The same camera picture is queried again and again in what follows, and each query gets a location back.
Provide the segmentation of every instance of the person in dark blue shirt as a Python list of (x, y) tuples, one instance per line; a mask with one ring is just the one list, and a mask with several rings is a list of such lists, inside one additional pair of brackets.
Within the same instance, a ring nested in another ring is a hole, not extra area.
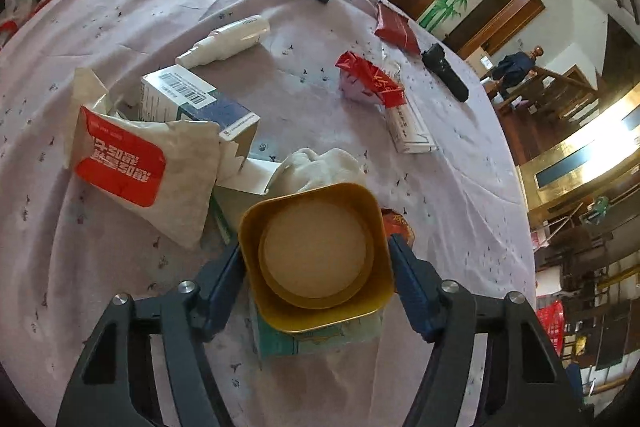
[(545, 51), (536, 46), (532, 52), (517, 52), (504, 57), (491, 72), (491, 77), (495, 82), (486, 83), (484, 89), (489, 91), (499, 91), (506, 100), (509, 97), (507, 89), (516, 87), (529, 74), (529, 71), (536, 65), (536, 59), (542, 57)]

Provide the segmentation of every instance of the bottle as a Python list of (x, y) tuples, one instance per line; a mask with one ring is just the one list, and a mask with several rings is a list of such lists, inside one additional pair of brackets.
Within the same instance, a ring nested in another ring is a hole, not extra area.
[(269, 21), (265, 17), (247, 17), (213, 30), (196, 42), (193, 48), (177, 57), (175, 63), (190, 70), (214, 60), (224, 60), (257, 44), (269, 31)]

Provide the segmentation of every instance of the red plastic basket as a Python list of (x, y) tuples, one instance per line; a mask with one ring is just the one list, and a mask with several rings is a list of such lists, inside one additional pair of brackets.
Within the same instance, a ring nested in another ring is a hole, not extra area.
[(551, 339), (551, 343), (556, 349), (558, 356), (562, 353), (562, 343), (564, 342), (564, 310), (562, 302), (556, 301), (549, 306), (539, 309), (536, 312), (538, 320)]

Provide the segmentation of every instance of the red label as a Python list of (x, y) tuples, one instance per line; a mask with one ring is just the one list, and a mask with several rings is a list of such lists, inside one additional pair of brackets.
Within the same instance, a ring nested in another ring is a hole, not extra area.
[(80, 161), (76, 174), (139, 206), (156, 201), (166, 161), (157, 146), (81, 107), (94, 151)]

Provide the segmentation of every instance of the pink tablecloth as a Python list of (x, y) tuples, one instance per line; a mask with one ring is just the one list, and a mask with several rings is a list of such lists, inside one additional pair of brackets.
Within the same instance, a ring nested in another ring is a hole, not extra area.
[[(140, 76), (170, 65), (209, 31), (253, 14), (271, 22), (263, 45), (196, 70), (262, 117), (254, 149), (282, 160), (303, 147), (359, 158), (369, 188), (405, 214), (415, 251), (475, 293), (534, 295), (526, 211), (513, 161), (477, 77), (447, 58), (470, 89), (458, 103), (418, 58), (373, 35), (377, 0), (54, 0), (0, 52), (0, 362), (46, 425), (111, 296), (163, 293), (215, 251), (186, 251), (62, 168), (62, 126), (75, 67), (93, 68), (113, 98), (136, 101)], [(412, 23), (426, 49), (436, 39)], [(372, 107), (341, 99), (346, 50), (398, 61), (440, 146), (399, 155)], [(379, 340), (325, 355), (259, 362), (247, 291), (207, 346), (236, 426), (402, 424), (431, 349), (394, 298)], [(476, 342), (460, 425), (478, 400)], [(162, 362), (159, 349), (155, 352)], [(159, 390), (168, 425), (166, 375)]]

